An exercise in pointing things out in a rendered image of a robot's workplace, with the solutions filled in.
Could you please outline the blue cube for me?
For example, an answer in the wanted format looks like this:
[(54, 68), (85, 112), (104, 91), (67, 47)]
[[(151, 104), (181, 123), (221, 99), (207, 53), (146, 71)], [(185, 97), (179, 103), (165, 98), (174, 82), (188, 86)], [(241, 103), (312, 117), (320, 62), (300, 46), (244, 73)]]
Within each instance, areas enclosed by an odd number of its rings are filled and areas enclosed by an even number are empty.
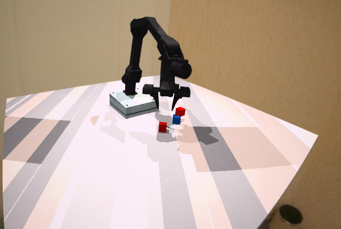
[(173, 124), (180, 125), (180, 122), (181, 122), (181, 117), (174, 114), (173, 115)]

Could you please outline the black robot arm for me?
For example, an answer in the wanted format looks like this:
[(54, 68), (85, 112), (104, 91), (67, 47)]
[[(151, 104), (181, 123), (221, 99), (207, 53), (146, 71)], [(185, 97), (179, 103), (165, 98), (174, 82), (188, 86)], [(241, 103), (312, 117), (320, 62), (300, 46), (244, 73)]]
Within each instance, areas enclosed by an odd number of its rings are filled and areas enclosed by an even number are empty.
[[(121, 78), (121, 82), (125, 84), (123, 92), (128, 95), (138, 94), (136, 83), (139, 83), (142, 78), (142, 70), (139, 67), (142, 41), (148, 30), (151, 32), (154, 39), (157, 41), (157, 48), (161, 57), (160, 72), (168, 75), (174, 75), (183, 79), (187, 79), (192, 74), (191, 66), (188, 60), (184, 58), (180, 44), (172, 37), (169, 37), (162, 27), (157, 23), (154, 17), (143, 17), (133, 19), (130, 23), (132, 39), (132, 49), (129, 65)], [(175, 83), (175, 79), (166, 81), (162, 78), (160, 84), (160, 96), (173, 97), (173, 94), (178, 94), (179, 84)]]

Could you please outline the red cube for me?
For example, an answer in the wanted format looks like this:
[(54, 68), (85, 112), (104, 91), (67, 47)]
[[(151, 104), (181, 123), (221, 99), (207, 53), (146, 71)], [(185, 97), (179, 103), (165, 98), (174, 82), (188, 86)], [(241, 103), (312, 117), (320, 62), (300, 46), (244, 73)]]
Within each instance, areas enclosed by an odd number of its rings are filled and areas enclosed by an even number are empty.
[(179, 117), (185, 116), (185, 108), (182, 107), (176, 108), (175, 114)]
[(158, 132), (166, 133), (166, 127), (167, 127), (167, 123), (166, 122), (159, 122)]

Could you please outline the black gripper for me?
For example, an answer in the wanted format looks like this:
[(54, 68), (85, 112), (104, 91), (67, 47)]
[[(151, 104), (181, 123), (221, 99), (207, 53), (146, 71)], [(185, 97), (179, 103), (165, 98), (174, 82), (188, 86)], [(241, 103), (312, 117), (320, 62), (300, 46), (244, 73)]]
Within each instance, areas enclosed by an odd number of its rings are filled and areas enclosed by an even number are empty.
[[(174, 75), (168, 75), (164, 73), (160, 73), (160, 84), (162, 81), (162, 78), (166, 78), (166, 81), (171, 81), (171, 79), (175, 79)], [(159, 96), (158, 92), (160, 92), (160, 86), (154, 87), (153, 84), (144, 84), (142, 87), (142, 94), (149, 94), (152, 96), (155, 100), (157, 110), (159, 110)], [(178, 91), (178, 94), (174, 94), (173, 98), (173, 104), (172, 104), (172, 111), (175, 107), (176, 102), (179, 99), (182, 99), (182, 97), (190, 97), (191, 91), (189, 87), (180, 86), (180, 89)]]

